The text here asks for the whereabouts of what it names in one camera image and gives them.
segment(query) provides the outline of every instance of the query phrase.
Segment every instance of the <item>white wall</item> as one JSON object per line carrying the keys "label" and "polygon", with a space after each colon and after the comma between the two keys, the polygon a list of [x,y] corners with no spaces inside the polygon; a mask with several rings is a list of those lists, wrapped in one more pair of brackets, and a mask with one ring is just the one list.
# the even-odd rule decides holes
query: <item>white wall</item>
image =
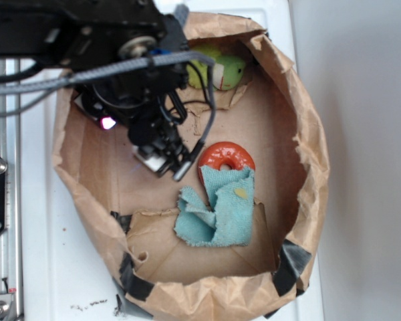
{"label": "white wall", "polygon": [[401,320],[401,0],[290,0],[297,66],[323,120],[326,321]]}

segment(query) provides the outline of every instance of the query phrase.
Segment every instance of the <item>teal towel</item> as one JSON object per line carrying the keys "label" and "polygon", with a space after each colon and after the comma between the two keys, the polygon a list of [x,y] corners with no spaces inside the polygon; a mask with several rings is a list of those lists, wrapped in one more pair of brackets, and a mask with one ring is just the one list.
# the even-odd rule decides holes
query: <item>teal towel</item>
{"label": "teal towel", "polygon": [[212,210],[194,189],[183,187],[174,228],[177,236],[191,246],[248,245],[253,224],[254,170],[200,169]]}

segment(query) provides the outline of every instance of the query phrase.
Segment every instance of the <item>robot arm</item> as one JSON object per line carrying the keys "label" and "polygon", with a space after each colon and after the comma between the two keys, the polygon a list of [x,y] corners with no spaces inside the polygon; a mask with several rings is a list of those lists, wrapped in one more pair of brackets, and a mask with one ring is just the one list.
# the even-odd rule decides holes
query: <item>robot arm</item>
{"label": "robot arm", "polygon": [[[177,129],[187,113],[176,93],[188,82],[186,65],[193,59],[188,50],[180,23],[159,13],[152,0],[0,0],[0,58],[35,60],[31,70],[0,82],[20,80],[42,68],[72,69],[74,74],[60,84],[76,88],[84,112],[98,121],[108,117],[128,127],[138,158],[159,176],[171,170],[176,181],[200,152],[215,115],[209,81],[211,88],[204,93],[211,118],[189,151]],[[204,61],[212,70],[213,62]],[[140,67],[127,71],[125,62],[131,66],[140,62]],[[103,67],[113,72],[101,75],[98,70]],[[89,76],[92,70],[97,71],[91,73],[95,76]],[[57,89],[39,88],[45,94]],[[164,105],[167,97],[171,110]]]}

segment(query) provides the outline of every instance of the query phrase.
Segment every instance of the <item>brown paper bag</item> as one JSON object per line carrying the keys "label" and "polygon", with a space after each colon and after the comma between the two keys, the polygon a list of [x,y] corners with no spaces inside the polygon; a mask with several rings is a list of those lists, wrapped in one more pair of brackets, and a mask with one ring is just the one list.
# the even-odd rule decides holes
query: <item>brown paper bag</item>
{"label": "brown paper bag", "polygon": [[[128,300],[157,320],[250,320],[308,287],[328,191],[323,127],[293,62],[261,26],[192,13],[185,33],[191,46],[214,43],[248,63],[237,88],[215,93],[222,110],[207,141],[236,142],[256,163],[248,247],[193,248],[179,240],[172,228],[180,188],[190,185],[207,200],[197,167],[179,183],[170,174],[158,179],[133,156],[126,128],[101,131],[74,107],[71,90],[58,95],[53,163]],[[189,110],[180,134],[193,147],[209,111]],[[111,211],[132,215],[128,235]]]}

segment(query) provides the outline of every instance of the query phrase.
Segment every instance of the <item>orange ring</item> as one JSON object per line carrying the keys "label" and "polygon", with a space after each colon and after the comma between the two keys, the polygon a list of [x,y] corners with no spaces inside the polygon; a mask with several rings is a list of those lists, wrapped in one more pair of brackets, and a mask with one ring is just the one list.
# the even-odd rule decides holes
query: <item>orange ring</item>
{"label": "orange ring", "polygon": [[210,166],[213,169],[220,170],[223,165],[229,166],[237,171],[243,170],[248,166],[255,170],[254,160],[250,154],[234,142],[218,142],[209,146],[200,156],[198,162],[198,173],[200,181],[203,184],[202,166]]}

